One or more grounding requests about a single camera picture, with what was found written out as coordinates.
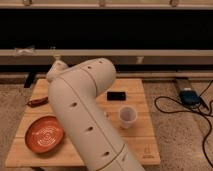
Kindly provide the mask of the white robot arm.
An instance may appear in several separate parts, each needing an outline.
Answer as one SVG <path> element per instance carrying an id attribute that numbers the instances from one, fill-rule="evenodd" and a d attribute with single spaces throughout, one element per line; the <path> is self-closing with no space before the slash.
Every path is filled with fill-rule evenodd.
<path id="1" fill-rule="evenodd" d="M 49 104 L 89 171 L 145 171 L 96 103 L 115 79 L 105 58 L 73 67 L 57 60 L 47 73 Z"/>

